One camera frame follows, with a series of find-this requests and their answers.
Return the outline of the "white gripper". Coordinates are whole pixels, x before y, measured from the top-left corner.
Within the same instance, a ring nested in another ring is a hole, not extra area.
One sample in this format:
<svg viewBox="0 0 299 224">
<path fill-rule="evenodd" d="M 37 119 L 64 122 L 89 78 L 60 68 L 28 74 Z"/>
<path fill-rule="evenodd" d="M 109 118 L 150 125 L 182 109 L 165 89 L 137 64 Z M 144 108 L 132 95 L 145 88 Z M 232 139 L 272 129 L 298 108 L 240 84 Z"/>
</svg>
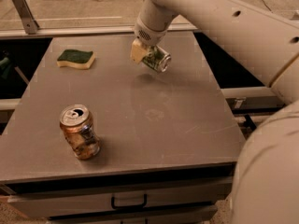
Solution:
<svg viewBox="0 0 299 224">
<path fill-rule="evenodd" d="M 135 63 L 140 63 L 148 54 L 148 46 L 156 46 L 166 35 L 166 31 L 151 30 L 140 18 L 136 20 L 134 33 L 136 39 L 131 46 L 130 58 Z"/>
</svg>

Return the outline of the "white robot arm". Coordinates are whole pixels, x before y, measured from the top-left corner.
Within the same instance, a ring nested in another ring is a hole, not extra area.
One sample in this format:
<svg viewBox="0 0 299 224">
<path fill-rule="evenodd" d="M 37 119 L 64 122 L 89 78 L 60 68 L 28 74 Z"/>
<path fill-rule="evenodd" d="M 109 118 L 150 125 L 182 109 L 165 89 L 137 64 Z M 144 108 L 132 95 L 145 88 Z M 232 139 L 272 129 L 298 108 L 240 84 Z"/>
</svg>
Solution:
<svg viewBox="0 0 299 224">
<path fill-rule="evenodd" d="M 156 45 L 182 16 L 284 103 L 235 167 L 232 224 L 299 224 L 299 26 L 239 0 L 144 0 L 135 36 Z"/>
</svg>

